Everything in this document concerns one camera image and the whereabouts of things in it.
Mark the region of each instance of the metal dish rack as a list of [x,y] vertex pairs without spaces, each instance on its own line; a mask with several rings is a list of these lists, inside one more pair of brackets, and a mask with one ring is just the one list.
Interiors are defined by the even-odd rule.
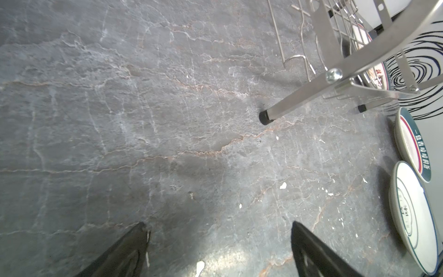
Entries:
[[[417,84],[402,48],[429,23],[441,8],[442,0],[412,0],[395,22],[392,22],[384,1],[373,0],[384,29],[374,40],[369,36],[369,25],[359,16],[354,0],[296,1],[290,9],[302,19],[300,37],[303,53],[288,59],[284,55],[271,0],[268,0],[268,5],[283,66],[286,68],[290,60],[303,59],[308,82],[262,111],[259,116],[262,124],[267,125],[320,95],[324,99],[359,98],[365,101],[358,106],[359,111],[364,112],[399,98],[420,94],[420,90],[443,82],[442,74]],[[309,56],[312,57],[313,53],[307,52],[303,39],[307,21],[316,34],[314,55],[318,55],[324,70],[315,71],[310,63]],[[379,75],[381,62],[393,55],[406,84],[403,90],[387,90],[387,76]]]

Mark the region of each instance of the gray marble surface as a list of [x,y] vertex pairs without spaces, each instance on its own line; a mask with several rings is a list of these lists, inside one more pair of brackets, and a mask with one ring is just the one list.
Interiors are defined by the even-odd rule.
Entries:
[[365,276],[418,276],[384,114],[318,98],[259,123],[305,82],[266,1],[2,1],[0,275],[74,275],[144,221],[143,276],[296,276],[297,220]]

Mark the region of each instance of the wire grid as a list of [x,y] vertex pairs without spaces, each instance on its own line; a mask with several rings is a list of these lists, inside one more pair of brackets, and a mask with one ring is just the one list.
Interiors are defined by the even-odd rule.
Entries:
[[[288,59],[286,59],[284,56],[270,0],[268,0],[268,4],[272,16],[272,21],[274,23],[274,28],[276,31],[277,42],[279,44],[283,66],[286,67],[287,61],[291,59],[303,58],[307,79],[310,82],[312,80],[311,77],[315,78],[317,72],[314,70],[313,66],[311,65],[307,55],[307,49],[305,47],[303,39],[303,29],[305,28],[306,17],[310,18],[311,15],[308,11],[306,11],[303,8],[301,0],[297,1],[298,1],[298,6],[292,4],[291,8],[293,8],[295,11],[298,11],[302,17],[302,23],[300,25],[300,37],[301,37],[303,54],[293,55]],[[340,50],[343,57],[351,55],[355,51],[358,51],[359,49],[363,48],[367,43],[371,41],[369,33],[364,28],[363,21],[359,18],[359,15],[357,13],[358,8],[354,0],[340,0],[340,1],[310,0],[310,4],[313,10],[315,10],[318,7],[320,1],[322,1],[324,6],[329,10],[329,14],[333,15],[330,19],[330,23],[332,25],[332,29],[335,32],[335,36],[338,38],[340,42]],[[328,70],[320,51],[321,47],[319,46],[317,35],[315,36],[315,44],[316,44],[316,54],[319,56],[322,66],[325,68],[325,70]],[[380,89],[384,87],[383,81],[377,75],[376,69],[374,67],[370,68],[365,73],[356,76],[356,78],[360,81],[361,84],[366,84],[367,86],[371,86],[373,88]],[[362,98],[362,96],[355,96],[355,95],[350,96],[340,93],[334,93],[334,95],[328,97],[323,96],[324,99],[335,98],[335,97],[337,97],[338,99],[349,99],[355,97]],[[382,97],[372,97],[372,98],[365,97],[366,100],[373,100],[379,98]]]

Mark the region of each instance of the plate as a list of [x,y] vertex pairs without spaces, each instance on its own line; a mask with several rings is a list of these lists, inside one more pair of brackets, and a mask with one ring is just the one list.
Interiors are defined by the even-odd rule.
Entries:
[[414,168],[420,180],[431,181],[431,164],[426,146],[412,115],[400,108],[395,118],[395,142],[401,157]]
[[428,275],[437,271],[437,234],[426,195],[414,169],[399,161],[392,173],[389,206],[397,231],[419,267]]
[[[354,41],[354,46],[360,50],[364,47],[364,45],[370,43],[372,41],[371,36],[366,31],[366,29],[361,25],[352,25],[352,33],[354,35],[354,39],[359,41],[357,43]],[[366,77],[374,80],[373,85],[379,90],[389,90],[389,80],[388,73],[386,71],[385,65],[383,63],[379,63],[366,71]]]

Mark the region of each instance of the curved metal frame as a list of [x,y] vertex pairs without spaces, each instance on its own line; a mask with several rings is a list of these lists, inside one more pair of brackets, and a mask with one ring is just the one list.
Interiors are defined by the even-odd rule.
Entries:
[[[326,80],[327,72],[317,75],[300,89],[288,95],[271,108],[261,112],[260,121],[265,125],[269,124],[307,101],[327,91],[331,91],[337,86],[340,87],[346,82],[350,82],[351,78],[364,73],[375,64],[386,60],[392,55],[396,55],[397,52],[402,50],[404,45],[413,40],[420,30],[430,22],[432,16],[441,9],[442,4],[443,0],[412,0],[401,16],[387,30],[366,44],[365,47],[340,60],[333,66],[334,69],[339,69],[342,72],[342,78],[330,83]],[[316,11],[313,11],[312,5],[308,6],[311,9],[311,15],[313,13],[327,15],[327,10],[324,7],[319,7]],[[438,76],[436,79],[438,79],[436,81],[440,81],[443,80],[443,77]],[[400,98],[404,95],[404,91],[378,90],[378,92],[380,96],[388,98],[393,96],[394,98]]]

